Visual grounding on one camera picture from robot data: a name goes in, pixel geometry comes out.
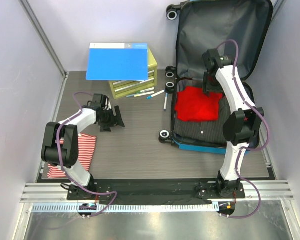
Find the red white striped garment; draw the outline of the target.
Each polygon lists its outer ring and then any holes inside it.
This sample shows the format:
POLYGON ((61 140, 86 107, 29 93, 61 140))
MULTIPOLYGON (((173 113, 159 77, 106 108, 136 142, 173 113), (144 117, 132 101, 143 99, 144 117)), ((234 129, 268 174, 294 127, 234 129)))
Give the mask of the red white striped garment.
MULTIPOLYGON (((90 170, 90 166, 92 164, 92 159, 95 153, 96 144, 97 144, 97 136, 89 135, 85 133, 80 133, 78 135, 78 161, 82 164, 83 168, 86 171, 90 170)), ((48 165, 49 171, 47 173, 47 177, 49 179, 56 178, 65 178, 66 175, 58 169, 58 167, 48 165)))

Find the blue suitcase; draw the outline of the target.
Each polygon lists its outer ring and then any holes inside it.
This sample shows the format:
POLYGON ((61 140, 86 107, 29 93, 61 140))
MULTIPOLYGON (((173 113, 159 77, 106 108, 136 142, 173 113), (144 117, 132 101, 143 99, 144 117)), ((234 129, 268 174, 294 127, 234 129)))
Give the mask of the blue suitcase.
POLYGON ((256 67, 273 15, 269 0, 188 0, 166 9, 178 20, 171 130, 159 141, 180 149, 225 154, 255 149, 264 110, 247 79, 256 67))

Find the dark pinstriped shirt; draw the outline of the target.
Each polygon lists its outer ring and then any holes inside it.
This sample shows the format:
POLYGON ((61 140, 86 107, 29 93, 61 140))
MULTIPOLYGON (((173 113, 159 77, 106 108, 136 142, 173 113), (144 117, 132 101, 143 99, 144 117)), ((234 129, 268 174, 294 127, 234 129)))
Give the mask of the dark pinstriped shirt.
POLYGON ((228 99, 223 97, 219 101, 219 117, 216 121, 182 121, 175 119, 174 133, 192 140, 209 144, 226 146, 227 141, 223 134, 223 126, 231 115, 228 99))

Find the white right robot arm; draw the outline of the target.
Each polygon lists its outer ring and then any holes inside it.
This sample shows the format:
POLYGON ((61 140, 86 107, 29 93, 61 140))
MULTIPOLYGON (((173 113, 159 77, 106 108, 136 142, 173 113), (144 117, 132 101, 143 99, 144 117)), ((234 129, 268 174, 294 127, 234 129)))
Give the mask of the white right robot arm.
POLYGON ((247 94, 239 78, 237 67, 228 56, 221 56, 216 48, 203 54, 206 72, 203 77, 203 92, 225 95, 230 116, 223 125, 226 153, 218 172, 215 191, 221 198, 229 198, 240 188, 241 166, 246 150, 257 137, 264 116, 247 94))

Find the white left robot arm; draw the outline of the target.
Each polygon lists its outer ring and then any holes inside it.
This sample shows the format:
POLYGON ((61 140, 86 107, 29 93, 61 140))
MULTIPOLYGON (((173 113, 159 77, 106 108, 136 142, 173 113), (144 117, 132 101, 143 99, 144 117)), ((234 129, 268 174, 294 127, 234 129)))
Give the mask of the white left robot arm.
POLYGON ((63 121, 47 123, 41 148, 42 161, 58 167, 71 181, 70 190, 77 190, 85 200, 105 193, 97 192, 93 175, 79 162, 79 134, 95 124, 101 132, 110 132, 116 126, 125 127, 120 107, 112 106, 108 96, 89 95, 92 100, 79 104, 77 113, 63 121))

